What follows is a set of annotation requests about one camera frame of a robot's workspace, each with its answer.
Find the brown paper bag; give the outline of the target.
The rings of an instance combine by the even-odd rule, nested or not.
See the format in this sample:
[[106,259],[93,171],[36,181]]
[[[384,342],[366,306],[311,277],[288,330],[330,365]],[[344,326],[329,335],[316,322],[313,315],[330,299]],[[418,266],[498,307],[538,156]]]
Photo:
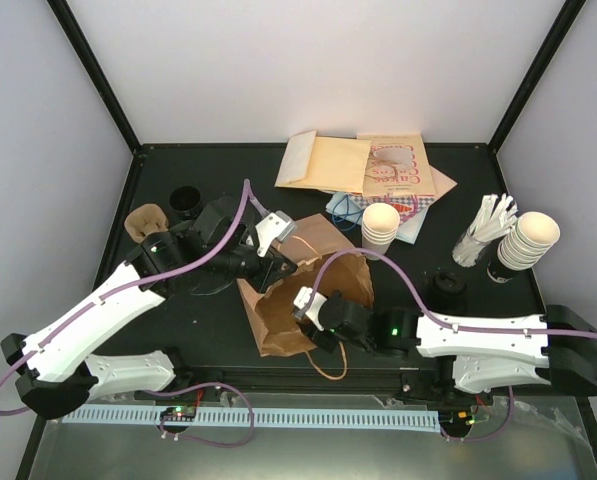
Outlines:
[[364,307],[374,303],[370,269],[364,255],[348,253],[335,259],[321,281],[315,280],[321,267],[333,254],[349,250],[353,244],[323,215],[297,221],[297,230],[280,245],[280,253],[297,265],[289,277],[274,283],[264,294],[256,292],[244,280],[237,282],[246,315],[259,354],[262,357],[291,357],[303,354],[308,361],[316,345],[302,329],[312,321],[294,316],[317,287],[319,295],[310,306],[315,312],[334,291]]

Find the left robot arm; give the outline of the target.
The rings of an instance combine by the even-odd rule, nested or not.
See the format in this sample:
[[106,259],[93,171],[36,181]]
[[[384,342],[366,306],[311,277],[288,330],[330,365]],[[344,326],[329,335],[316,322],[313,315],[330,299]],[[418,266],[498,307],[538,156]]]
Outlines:
[[185,397],[193,374],[175,348],[110,357],[96,349],[132,320],[204,280],[243,279],[255,292],[266,292],[297,269],[276,247],[295,228],[284,212],[266,210],[250,193],[240,200],[222,197],[176,225],[156,204],[138,207],[125,220],[137,246],[102,285],[44,329],[2,340],[23,408],[50,420],[118,393]]

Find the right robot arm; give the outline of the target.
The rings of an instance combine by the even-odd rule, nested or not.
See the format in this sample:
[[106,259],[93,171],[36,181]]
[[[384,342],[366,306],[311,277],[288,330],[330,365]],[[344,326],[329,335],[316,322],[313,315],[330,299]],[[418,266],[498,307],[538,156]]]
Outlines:
[[465,394],[544,385],[569,396],[597,396],[595,329],[573,310],[550,305],[543,314],[502,319],[424,313],[412,308],[376,312],[303,287],[293,300],[305,336],[325,350],[343,342],[377,357],[436,368],[435,396],[457,402]]

